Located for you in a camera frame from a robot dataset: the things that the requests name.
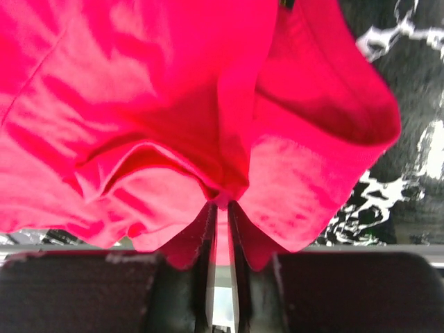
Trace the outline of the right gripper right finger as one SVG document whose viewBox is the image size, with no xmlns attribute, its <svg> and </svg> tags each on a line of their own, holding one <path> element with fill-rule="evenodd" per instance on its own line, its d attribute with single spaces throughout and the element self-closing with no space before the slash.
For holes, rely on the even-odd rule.
<svg viewBox="0 0 444 333">
<path fill-rule="evenodd" d="M 287 254 L 247 216 L 228 205 L 228 241 L 237 332 L 286 332 L 275 259 Z"/>
</svg>

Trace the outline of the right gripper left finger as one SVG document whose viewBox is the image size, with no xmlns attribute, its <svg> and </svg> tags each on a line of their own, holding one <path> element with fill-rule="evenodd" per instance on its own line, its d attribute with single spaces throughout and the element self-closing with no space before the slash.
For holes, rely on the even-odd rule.
<svg viewBox="0 0 444 333">
<path fill-rule="evenodd" d="M 211 332 L 217 207 L 197 217 L 160 252 L 164 261 L 152 288 L 153 332 Z"/>
</svg>

